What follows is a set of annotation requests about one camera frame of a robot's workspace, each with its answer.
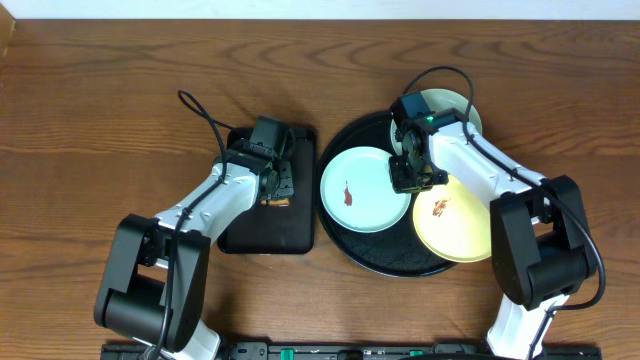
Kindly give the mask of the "green and yellow sponge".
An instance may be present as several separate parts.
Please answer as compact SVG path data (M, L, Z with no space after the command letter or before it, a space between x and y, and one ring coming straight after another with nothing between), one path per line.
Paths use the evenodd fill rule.
M271 206L271 207L288 207L290 205L290 199L283 198L283 199L262 200L260 204L262 206Z

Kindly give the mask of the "light blue plate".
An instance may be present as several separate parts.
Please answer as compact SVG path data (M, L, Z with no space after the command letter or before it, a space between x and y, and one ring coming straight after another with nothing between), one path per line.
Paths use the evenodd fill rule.
M449 108L455 108L460 112L464 112L466 110L466 106L468 103L468 99L462 96L461 94L442 88L432 88L422 90L420 92L422 97L424 98L427 106L434 112L440 112L447 110ZM391 111L391 121L389 128L389 137L391 147L396 155L400 155L402 153L402 146L399 141L396 140L395 134L398 129L396 120L398 116L396 115L396 110Z
M393 190L390 158L385 150L360 146L329 161L322 172L320 196L331 219L351 231L375 233L404 216L411 196Z

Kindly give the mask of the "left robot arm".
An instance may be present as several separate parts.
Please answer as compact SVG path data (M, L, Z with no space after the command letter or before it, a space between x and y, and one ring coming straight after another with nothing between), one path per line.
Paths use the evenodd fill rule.
M135 339L146 359L213 359L221 338L201 319L212 244L257 202L292 194L288 150L244 143L216 159L189 195L117 226L94 307L97 325Z

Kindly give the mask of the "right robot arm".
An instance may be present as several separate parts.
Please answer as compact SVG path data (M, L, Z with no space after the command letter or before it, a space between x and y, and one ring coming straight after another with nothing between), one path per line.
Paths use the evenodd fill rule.
M393 111L390 159L398 193L460 186L467 203L488 217L494 276L503 292L486 342L500 358L534 359L555 315L597 304L606 286L603 259L591 237L578 185L549 179L489 143L456 109Z

